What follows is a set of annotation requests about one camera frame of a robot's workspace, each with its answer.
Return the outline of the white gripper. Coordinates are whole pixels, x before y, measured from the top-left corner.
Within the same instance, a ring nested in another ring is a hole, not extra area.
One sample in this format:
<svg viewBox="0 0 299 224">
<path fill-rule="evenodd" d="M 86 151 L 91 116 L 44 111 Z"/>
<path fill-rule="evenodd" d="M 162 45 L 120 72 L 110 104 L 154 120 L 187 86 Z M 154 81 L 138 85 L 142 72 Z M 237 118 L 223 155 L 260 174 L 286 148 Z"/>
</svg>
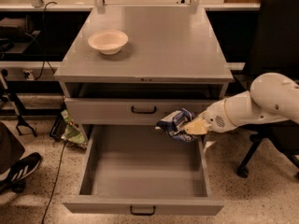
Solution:
<svg viewBox="0 0 299 224">
<path fill-rule="evenodd" d="M 236 126 L 230 121 L 225 110 L 225 100 L 210 105 L 203 113 L 202 118 L 196 118 L 183 126 L 187 134 L 202 135 L 208 130 L 216 133 L 226 133 L 234 130 Z"/>
</svg>

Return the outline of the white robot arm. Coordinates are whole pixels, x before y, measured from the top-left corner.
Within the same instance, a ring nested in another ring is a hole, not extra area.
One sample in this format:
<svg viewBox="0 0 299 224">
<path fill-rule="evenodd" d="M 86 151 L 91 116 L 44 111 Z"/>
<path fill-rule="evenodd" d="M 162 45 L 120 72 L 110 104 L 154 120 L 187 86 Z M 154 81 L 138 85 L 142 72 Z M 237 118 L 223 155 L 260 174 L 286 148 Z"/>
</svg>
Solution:
<svg viewBox="0 0 299 224">
<path fill-rule="evenodd" d="M 265 73 L 252 81 L 248 91 L 210 105 L 183 130 L 199 135 L 225 133 L 248 124 L 284 120 L 299 123 L 299 85 L 284 75 Z"/>
</svg>

